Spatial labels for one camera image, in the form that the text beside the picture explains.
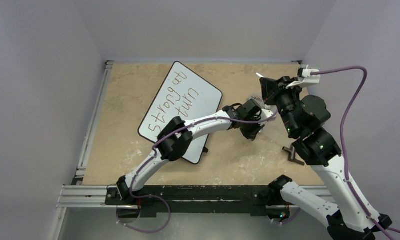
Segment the white marker pen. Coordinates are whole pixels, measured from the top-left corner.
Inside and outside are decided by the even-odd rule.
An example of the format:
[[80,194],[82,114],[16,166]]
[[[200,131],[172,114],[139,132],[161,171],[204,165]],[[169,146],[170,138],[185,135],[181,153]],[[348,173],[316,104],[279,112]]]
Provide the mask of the white marker pen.
[[258,73],[258,72],[256,72],[255,73],[259,78],[263,78],[264,76],[263,75],[261,75],[260,73]]

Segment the white whiteboard black frame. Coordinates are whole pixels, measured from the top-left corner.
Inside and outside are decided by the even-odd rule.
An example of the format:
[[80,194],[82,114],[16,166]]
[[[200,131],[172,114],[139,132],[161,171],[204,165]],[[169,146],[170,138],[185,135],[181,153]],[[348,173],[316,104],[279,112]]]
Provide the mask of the white whiteboard black frame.
[[138,134],[155,143],[171,119],[195,120],[214,114],[222,98],[221,90],[176,61],[141,121]]

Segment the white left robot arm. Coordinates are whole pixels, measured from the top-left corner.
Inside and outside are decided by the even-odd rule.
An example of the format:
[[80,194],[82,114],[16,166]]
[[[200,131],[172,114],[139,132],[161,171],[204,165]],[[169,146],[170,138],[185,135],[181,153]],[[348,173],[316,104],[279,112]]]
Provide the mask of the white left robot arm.
[[137,192],[146,182],[164,165],[183,158],[194,140],[215,132],[239,129],[247,140],[254,141],[275,116],[275,111],[262,108],[254,99],[249,99],[244,104],[225,106],[197,119],[174,117],[159,133],[148,157],[132,172],[118,179],[118,199],[126,205],[134,203]]

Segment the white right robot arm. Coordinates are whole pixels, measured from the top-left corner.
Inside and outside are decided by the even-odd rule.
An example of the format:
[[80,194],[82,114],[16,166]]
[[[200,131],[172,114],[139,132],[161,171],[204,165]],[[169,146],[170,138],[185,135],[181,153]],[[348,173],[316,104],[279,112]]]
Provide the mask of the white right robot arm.
[[369,204],[348,171],[341,148],[323,127],[331,118],[325,101],[315,95],[300,98],[302,88],[293,78],[259,81],[264,103],[277,108],[295,152],[333,197],[333,202],[326,201],[282,175],[269,184],[267,204],[298,206],[319,220],[334,240],[373,240],[376,232],[386,232],[392,220]]

